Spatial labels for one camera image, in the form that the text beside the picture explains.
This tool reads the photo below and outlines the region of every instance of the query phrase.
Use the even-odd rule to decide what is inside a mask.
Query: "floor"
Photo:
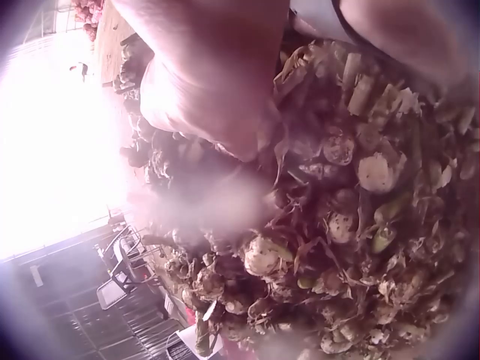
[[[112,81],[119,73],[121,65],[121,46],[120,42],[134,33],[130,25],[120,16],[110,0],[106,0],[103,8],[102,18],[98,25],[97,37],[95,40],[94,59],[97,63],[96,81],[104,84]],[[128,122],[127,113],[123,107],[123,97],[114,93],[111,87],[102,88],[102,96],[108,103],[112,117],[115,119],[116,133],[118,134],[118,143],[120,146],[128,146],[132,139],[132,130]],[[143,173],[139,170],[133,171],[128,165],[126,173],[129,176],[129,183],[132,191],[138,189],[142,185],[141,179]],[[135,218],[134,214],[125,215],[126,220],[134,225],[137,229],[146,227],[146,223],[142,219]],[[168,287],[170,295],[178,298],[179,293],[172,293],[173,285],[170,280],[162,273],[164,258],[155,253],[150,258],[152,271],[156,272],[164,279],[164,283]],[[176,305],[180,305],[179,301],[173,300]]]

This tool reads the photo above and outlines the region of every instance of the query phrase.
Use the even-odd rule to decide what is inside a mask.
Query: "metal fence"
[[[164,320],[157,305],[164,299],[138,288],[109,310],[96,296],[109,279],[94,246],[113,238],[110,226],[11,258],[20,296],[47,324],[45,331],[69,359],[148,360],[165,353],[167,339],[181,329]]]

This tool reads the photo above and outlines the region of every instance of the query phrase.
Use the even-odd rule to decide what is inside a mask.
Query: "chair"
[[[150,287],[152,290],[158,285],[162,285],[159,277],[148,273],[145,261],[145,257],[160,251],[160,249],[155,248],[142,251],[138,247],[140,243],[141,236],[139,232],[131,225],[127,225],[118,233],[107,248],[101,252],[101,256],[109,268],[108,273],[110,275],[110,280],[102,284],[96,291],[98,301],[103,310],[109,309],[118,303],[134,291],[137,286],[142,284],[152,285]],[[112,251],[114,254],[113,258],[116,260],[116,265],[113,268],[111,268],[112,264],[109,264],[111,260],[109,253]]]

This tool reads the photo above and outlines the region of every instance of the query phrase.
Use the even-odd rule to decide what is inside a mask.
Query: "garlic bulb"
[[[255,276],[268,276],[279,268],[280,259],[292,261],[293,256],[269,238],[257,236],[245,252],[245,270]]]

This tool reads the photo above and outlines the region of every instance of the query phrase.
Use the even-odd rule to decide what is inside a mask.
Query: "leaf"
[[[452,167],[450,165],[447,165],[446,168],[442,172],[442,176],[440,177],[440,187],[443,188],[452,179]]]
[[[475,171],[478,169],[479,159],[475,154],[468,154],[462,164],[460,170],[461,180],[468,180],[473,178]]]
[[[307,49],[308,49],[307,46],[302,46],[302,47],[296,49],[292,53],[292,55],[287,59],[287,61],[285,62],[285,65],[282,69],[282,72],[279,75],[277,75],[277,76],[280,76],[280,79],[281,79],[282,82],[285,81],[285,79],[287,78],[287,75],[290,74],[290,72],[297,65],[297,62],[300,58],[300,53],[304,52]]]
[[[388,224],[410,204],[412,194],[410,191],[402,193],[392,201],[380,206],[373,214],[375,223],[378,225]]]
[[[463,110],[462,117],[460,118],[456,126],[456,129],[461,135],[465,135],[465,133],[467,132],[468,128],[470,127],[470,124],[472,123],[474,115],[475,115],[474,107],[466,108],[465,110]]]
[[[282,173],[283,164],[285,162],[285,155],[287,154],[287,151],[288,151],[288,144],[289,144],[288,127],[285,123],[283,123],[283,128],[284,128],[283,139],[280,140],[280,142],[278,142],[274,147],[274,153],[275,153],[276,163],[277,163],[276,178],[273,184],[274,187],[277,185],[278,180],[280,179],[280,174]]]
[[[358,207],[359,227],[357,229],[356,236],[357,236],[357,239],[360,239],[360,236],[364,233],[370,219],[372,218],[373,209],[372,209],[372,204],[370,201],[370,195],[368,191],[366,191],[360,186],[357,186],[357,190],[359,193],[359,207]]]
[[[293,262],[293,274],[297,273],[297,271],[299,269],[299,266],[300,266],[300,261],[302,260],[302,257],[305,256],[306,254],[308,254],[309,251],[311,249],[313,249],[313,247],[317,244],[318,244],[318,238],[313,239],[312,241],[307,242],[305,244],[302,244],[298,248],[297,255],[295,255],[295,260]]]

